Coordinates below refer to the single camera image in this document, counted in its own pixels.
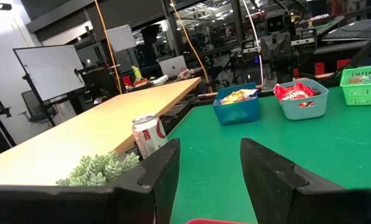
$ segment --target red snack bag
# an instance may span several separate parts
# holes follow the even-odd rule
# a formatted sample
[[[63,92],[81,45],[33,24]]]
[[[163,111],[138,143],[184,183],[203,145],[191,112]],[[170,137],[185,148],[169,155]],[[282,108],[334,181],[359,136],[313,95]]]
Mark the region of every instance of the red snack bag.
[[[279,101],[282,100],[297,100],[303,99],[317,94],[310,86],[304,86],[300,82],[296,82],[294,86],[285,88],[277,84],[274,86],[274,94]]]

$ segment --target orange cable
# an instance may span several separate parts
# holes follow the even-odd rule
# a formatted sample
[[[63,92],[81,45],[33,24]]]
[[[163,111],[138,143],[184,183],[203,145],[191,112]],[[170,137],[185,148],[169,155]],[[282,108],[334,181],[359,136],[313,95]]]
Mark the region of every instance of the orange cable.
[[[180,25],[181,25],[181,27],[183,28],[183,31],[184,31],[184,33],[185,33],[185,37],[187,38],[188,43],[189,43],[189,45],[190,45],[192,51],[194,51],[194,54],[195,54],[195,56],[197,57],[198,62],[199,62],[199,64],[200,64],[200,66],[202,67],[202,70],[204,71],[205,78],[206,78],[206,82],[207,82],[207,84],[208,84],[209,90],[210,90],[211,93],[213,93],[213,91],[212,91],[212,87],[210,87],[210,85],[209,85],[209,79],[208,79],[208,74],[207,74],[207,72],[206,72],[206,69],[204,68],[204,65],[202,64],[202,62],[200,61],[200,58],[198,57],[198,54],[197,54],[197,52],[195,51],[195,48],[194,48],[194,47],[192,46],[192,44],[191,44],[191,41],[190,41],[190,38],[188,37],[188,34],[187,34],[187,31],[186,31],[186,28],[184,27],[184,24],[183,24],[183,22],[182,22],[181,19],[180,19],[180,15],[179,15],[179,13],[177,12],[176,7],[174,6],[174,2],[173,2],[173,0],[171,0],[171,3],[172,3],[172,7],[173,7],[173,9],[174,9],[174,12],[176,13],[177,18],[178,18],[179,21],[180,21]]]
[[[112,50],[111,50],[110,40],[109,40],[109,38],[108,38],[108,35],[106,34],[106,28],[105,28],[105,22],[104,22],[104,19],[103,19],[103,15],[101,14],[100,7],[98,7],[98,2],[97,2],[97,0],[94,0],[94,2],[96,3],[97,11],[98,11],[98,14],[100,15],[101,23],[103,24],[104,34],[105,34],[106,42],[107,42],[107,44],[108,44],[108,50],[110,51],[110,54],[111,54],[111,59],[112,59],[112,64],[113,64],[113,69],[115,70],[116,79],[117,79],[117,81],[118,81],[119,92],[122,94],[121,81],[120,81],[120,79],[119,79],[119,74],[118,74],[118,71],[117,71],[117,69],[116,69],[116,63],[115,63],[115,59],[114,59],[114,57],[113,57],[113,53],[112,53]]]

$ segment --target green basket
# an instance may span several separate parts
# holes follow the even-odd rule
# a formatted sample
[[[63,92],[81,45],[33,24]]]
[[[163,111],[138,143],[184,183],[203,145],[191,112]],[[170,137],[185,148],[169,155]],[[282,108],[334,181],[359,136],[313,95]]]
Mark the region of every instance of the green basket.
[[[346,69],[343,71],[340,87],[342,87],[347,105],[371,105],[371,83],[361,85],[349,84],[350,78],[352,78],[354,75],[370,74],[371,66]]]

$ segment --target whiteboard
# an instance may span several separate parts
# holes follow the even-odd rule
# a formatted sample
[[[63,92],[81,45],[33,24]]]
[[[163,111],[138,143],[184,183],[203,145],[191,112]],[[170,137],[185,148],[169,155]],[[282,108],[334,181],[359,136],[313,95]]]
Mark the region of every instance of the whiteboard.
[[[14,49],[43,101],[85,86],[74,70],[83,65],[73,45]]]

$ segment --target plastic basket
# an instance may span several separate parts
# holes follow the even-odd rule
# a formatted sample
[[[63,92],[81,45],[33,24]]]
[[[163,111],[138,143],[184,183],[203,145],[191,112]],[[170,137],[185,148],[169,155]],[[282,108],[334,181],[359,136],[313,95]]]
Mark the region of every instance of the plastic basket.
[[[231,125],[257,121],[259,119],[259,103],[258,93],[256,92],[253,100],[246,100],[229,105],[221,105],[220,100],[228,96],[234,91],[241,89],[254,89],[255,83],[246,83],[242,85],[222,88],[218,91],[215,101],[213,102],[213,109],[216,117],[221,125]]]
[[[280,105],[286,118],[290,120],[301,120],[318,118],[324,115],[327,109],[328,89],[314,80],[300,80],[298,82],[301,82],[305,86],[310,86],[313,90],[318,91],[320,95],[298,100],[281,101]],[[295,82],[287,82],[281,84],[281,86],[283,87],[291,87],[294,85]],[[309,102],[314,102],[314,106],[300,107],[301,103]]]
[[[371,83],[349,85],[349,80],[354,75],[370,75],[371,66],[346,69],[342,72],[340,87],[342,87],[347,105],[371,105]]]
[[[205,219],[205,218],[198,218],[198,219],[195,219],[195,220],[188,221],[186,224],[247,224],[247,223],[226,222],[226,221],[209,220],[209,219]]]

